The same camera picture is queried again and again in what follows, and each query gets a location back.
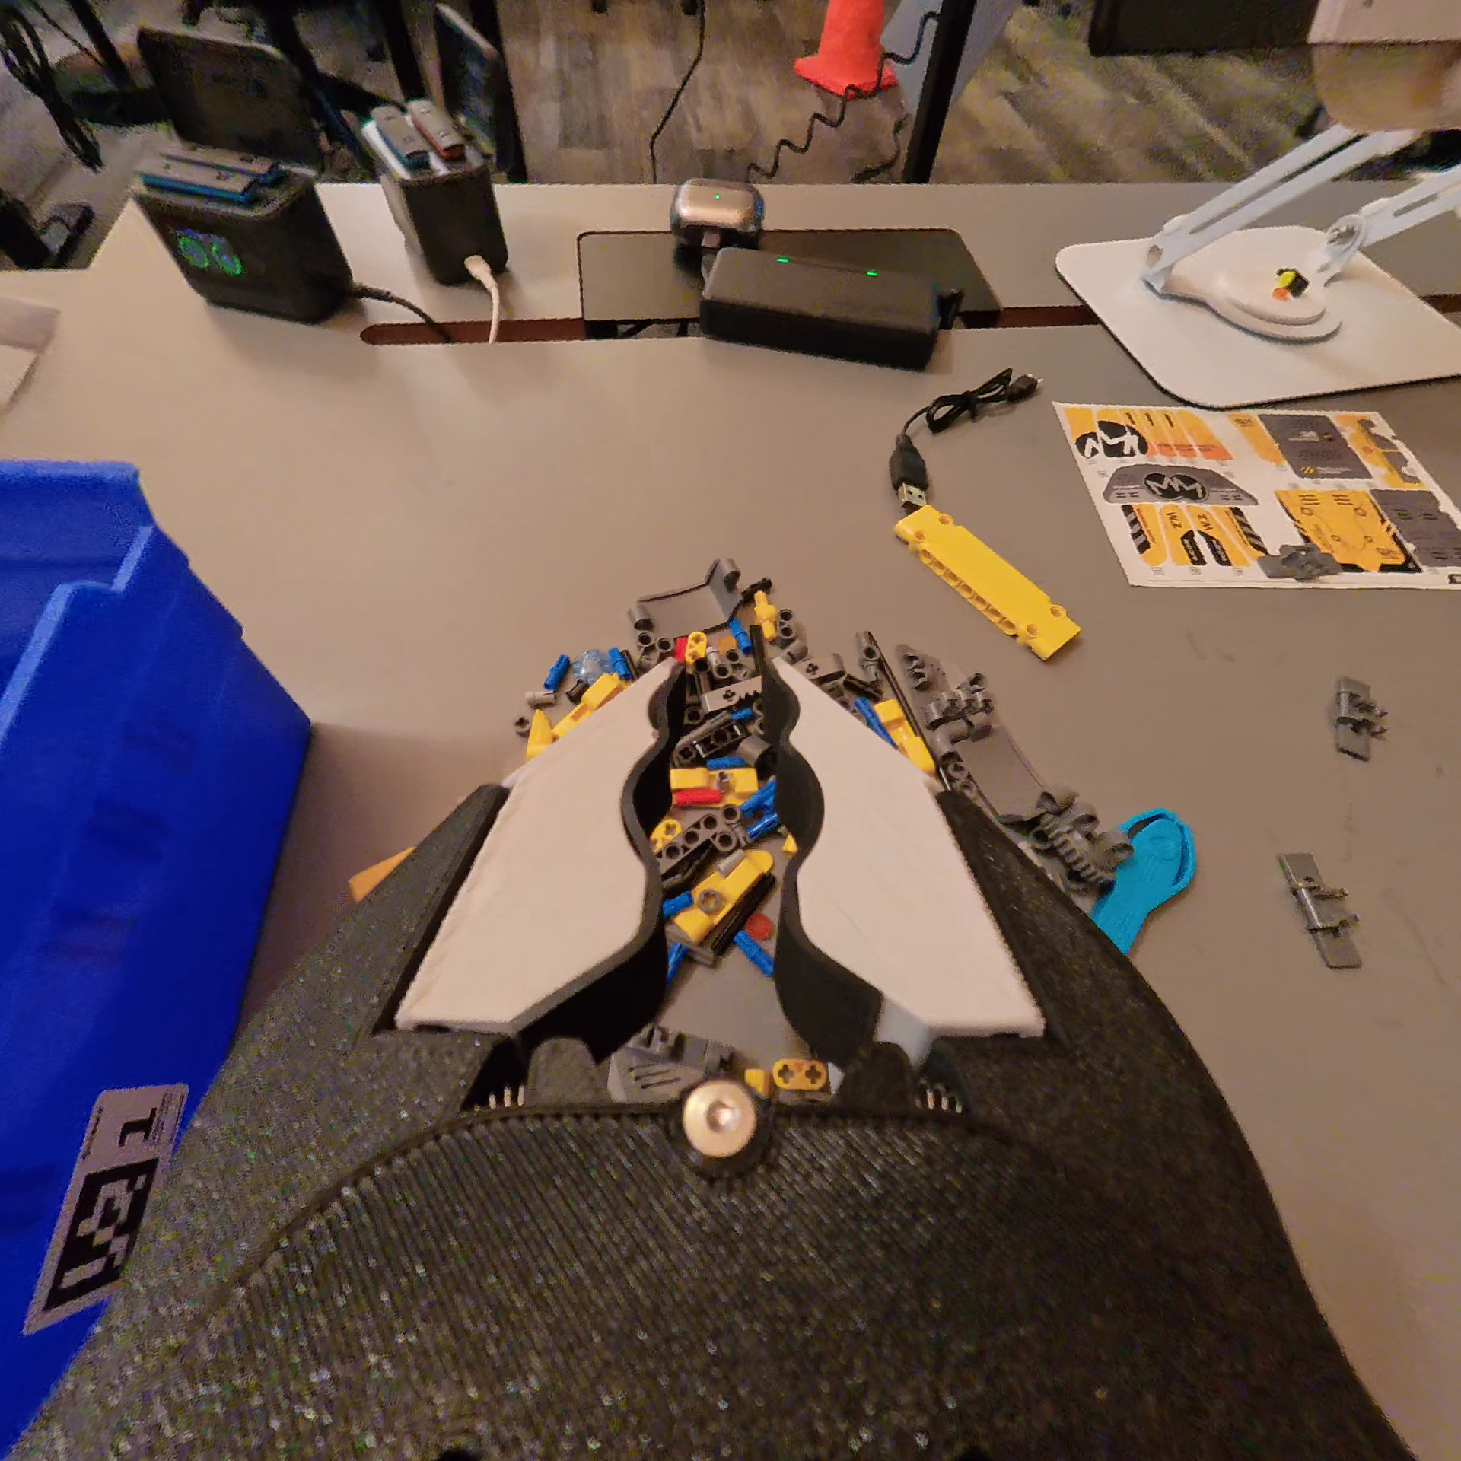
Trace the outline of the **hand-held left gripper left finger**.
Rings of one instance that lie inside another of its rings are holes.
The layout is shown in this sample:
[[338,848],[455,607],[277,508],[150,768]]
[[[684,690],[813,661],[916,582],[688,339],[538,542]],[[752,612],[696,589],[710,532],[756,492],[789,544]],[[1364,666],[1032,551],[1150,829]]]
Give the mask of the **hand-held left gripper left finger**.
[[493,817],[396,1010],[399,1029],[550,1036],[602,1061],[667,989],[665,885],[684,668],[662,662],[528,763]]

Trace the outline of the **yellow long panel brick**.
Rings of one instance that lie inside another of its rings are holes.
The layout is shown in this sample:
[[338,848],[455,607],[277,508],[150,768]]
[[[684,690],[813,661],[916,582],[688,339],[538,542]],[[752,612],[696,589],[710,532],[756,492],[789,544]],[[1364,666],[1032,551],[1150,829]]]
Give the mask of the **yellow long panel brick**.
[[1069,610],[983,539],[928,504],[895,523],[905,546],[983,617],[1043,659],[1053,659],[1081,628]]

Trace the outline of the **red traffic cone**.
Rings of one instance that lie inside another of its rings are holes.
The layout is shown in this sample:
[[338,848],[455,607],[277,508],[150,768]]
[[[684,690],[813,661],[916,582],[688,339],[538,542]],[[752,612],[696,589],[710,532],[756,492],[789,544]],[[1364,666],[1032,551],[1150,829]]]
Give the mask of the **red traffic cone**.
[[869,97],[896,85],[884,61],[886,1],[829,1],[816,54],[797,59],[796,73],[836,97]]

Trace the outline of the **blue brick separator tool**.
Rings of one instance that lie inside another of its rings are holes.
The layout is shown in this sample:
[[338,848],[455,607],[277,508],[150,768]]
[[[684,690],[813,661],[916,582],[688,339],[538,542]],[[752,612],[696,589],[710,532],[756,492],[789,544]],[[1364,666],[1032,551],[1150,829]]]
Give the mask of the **blue brick separator tool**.
[[1133,815],[1121,831],[1131,843],[1131,855],[1089,915],[1129,955],[1150,916],[1192,885],[1197,850],[1194,829],[1169,808]]

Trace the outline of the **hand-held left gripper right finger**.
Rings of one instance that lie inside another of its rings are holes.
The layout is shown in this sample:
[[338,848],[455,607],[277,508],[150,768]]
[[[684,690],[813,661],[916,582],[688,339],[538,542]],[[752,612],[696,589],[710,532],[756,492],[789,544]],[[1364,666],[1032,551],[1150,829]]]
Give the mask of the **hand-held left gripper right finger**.
[[794,1029],[836,1068],[874,1045],[923,1068],[940,1038],[1043,1038],[1048,1021],[976,878],[968,805],[796,666],[769,662],[775,807],[797,850],[783,875],[775,984]]

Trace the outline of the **yellow grey sticker sheet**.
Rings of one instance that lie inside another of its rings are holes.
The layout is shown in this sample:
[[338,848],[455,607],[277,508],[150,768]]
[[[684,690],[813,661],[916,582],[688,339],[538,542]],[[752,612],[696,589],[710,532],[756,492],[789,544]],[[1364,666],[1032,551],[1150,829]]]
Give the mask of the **yellow grey sticker sheet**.
[[[1142,588],[1458,591],[1458,502],[1376,410],[1056,403],[1129,582]],[[1342,572],[1256,567],[1316,542]]]

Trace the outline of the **black battery charger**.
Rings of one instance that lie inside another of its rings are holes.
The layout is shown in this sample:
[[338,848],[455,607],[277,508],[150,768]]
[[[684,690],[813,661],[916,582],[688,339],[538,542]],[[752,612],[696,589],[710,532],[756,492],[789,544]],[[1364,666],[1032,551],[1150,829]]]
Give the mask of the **black battery charger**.
[[399,228],[437,281],[467,283],[472,257],[507,271],[491,167],[436,102],[378,104],[361,134]]
[[317,323],[354,292],[312,170],[164,141],[140,163],[135,193],[187,281],[213,304]]

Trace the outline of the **pile of small toy bricks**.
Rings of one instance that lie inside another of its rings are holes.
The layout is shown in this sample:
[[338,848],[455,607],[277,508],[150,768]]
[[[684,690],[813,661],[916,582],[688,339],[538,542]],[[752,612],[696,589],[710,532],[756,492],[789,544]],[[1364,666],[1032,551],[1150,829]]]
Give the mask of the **pile of small toy bricks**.
[[[756,603],[769,654],[785,654],[938,788],[982,805],[1074,897],[1096,901],[1117,887],[1136,852],[1133,829],[1103,829],[1091,805],[1032,770],[980,673],[957,680],[910,645],[884,650],[869,631],[856,635],[853,662],[836,654],[809,659],[796,614],[775,608],[766,584],[747,589],[743,603]],[[667,1010],[682,972],[716,968],[735,948],[773,975],[773,925],[762,906],[796,845],[778,814],[747,612],[729,612],[712,633],[703,624],[672,631],[667,608],[637,608],[634,624],[641,671],[669,657],[682,662],[689,643],[698,645],[686,734],[670,756],[670,810],[651,831],[665,888]]]

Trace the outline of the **blue plastic bin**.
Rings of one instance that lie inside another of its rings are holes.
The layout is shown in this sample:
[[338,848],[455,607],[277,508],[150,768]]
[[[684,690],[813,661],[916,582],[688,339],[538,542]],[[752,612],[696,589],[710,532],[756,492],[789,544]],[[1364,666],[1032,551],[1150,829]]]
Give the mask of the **blue plastic bin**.
[[121,1287],[239,1022],[310,721],[122,462],[4,461],[4,1412]]

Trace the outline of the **black power adapter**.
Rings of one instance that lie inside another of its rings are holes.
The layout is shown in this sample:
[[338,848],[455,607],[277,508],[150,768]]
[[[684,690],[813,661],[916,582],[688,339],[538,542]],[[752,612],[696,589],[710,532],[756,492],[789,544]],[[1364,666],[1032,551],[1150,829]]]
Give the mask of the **black power adapter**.
[[933,280],[726,248],[703,287],[700,328],[721,341],[921,372],[943,311]]

